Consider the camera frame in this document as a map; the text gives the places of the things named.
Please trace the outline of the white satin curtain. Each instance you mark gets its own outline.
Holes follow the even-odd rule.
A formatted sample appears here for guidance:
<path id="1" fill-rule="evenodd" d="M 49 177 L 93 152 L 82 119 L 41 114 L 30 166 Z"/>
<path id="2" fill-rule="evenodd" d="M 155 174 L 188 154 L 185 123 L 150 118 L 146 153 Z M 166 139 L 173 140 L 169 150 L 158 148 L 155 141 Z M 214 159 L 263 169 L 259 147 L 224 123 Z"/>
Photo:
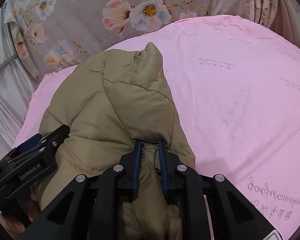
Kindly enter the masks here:
<path id="1" fill-rule="evenodd" d="M 15 50 L 6 5 L 0 8 L 0 158 L 13 148 L 37 88 Z"/>

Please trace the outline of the khaki quilted puffer jacket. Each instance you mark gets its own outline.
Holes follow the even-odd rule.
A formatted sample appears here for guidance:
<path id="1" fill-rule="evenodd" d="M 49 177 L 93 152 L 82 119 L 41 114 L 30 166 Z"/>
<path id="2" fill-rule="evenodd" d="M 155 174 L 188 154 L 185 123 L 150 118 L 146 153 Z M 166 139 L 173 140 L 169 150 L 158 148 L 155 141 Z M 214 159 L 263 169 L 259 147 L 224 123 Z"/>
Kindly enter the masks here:
<path id="1" fill-rule="evenodd" d="M 45 111 L 39 133 L 70 127 L 56 153 L 58 168 L 38 182 L 45 208 L 77 176 L 104 172 L 144 141 L 138 197 L 120 211 L 121 239 L 181 239 L 179 205 L 168 205 L 158 176 L 157 143 L 194 167 L 192 152 L 164 77 L 163 58 L 149 43 L 142 51 L 107 50 L 90 56 L 64 80 Z"/>

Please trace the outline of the grey floral quilt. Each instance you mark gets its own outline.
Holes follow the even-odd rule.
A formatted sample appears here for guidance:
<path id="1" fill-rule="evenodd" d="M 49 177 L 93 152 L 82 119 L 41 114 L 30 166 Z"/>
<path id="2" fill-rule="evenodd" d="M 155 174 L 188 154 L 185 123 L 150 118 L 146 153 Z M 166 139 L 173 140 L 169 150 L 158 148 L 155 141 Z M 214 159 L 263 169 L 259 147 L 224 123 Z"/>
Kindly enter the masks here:
<path id="1" fill-rule="evenodd" d="M 235 15 L 270 27 L 278 0 L 7 0 L 5 23 L 36 80 L 178 20 Z"/>

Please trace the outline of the pink printed bed sheet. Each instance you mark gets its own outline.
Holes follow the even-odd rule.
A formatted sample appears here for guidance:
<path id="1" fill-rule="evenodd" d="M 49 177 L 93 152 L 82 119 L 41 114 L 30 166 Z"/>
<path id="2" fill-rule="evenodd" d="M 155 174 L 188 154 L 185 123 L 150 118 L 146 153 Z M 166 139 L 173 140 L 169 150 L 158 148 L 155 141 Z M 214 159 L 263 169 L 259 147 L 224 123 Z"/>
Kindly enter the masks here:
<path id="1" fill-rule="evenodd" d="M 300 226 L 300 49 L 238 16 L 188 18 L 108 50 L 163 58 L 191 167 L 222 174 L 289 239 Z M 42 117 L 75 64 L 44 76 L 15 145 L 39 133 Z"/>

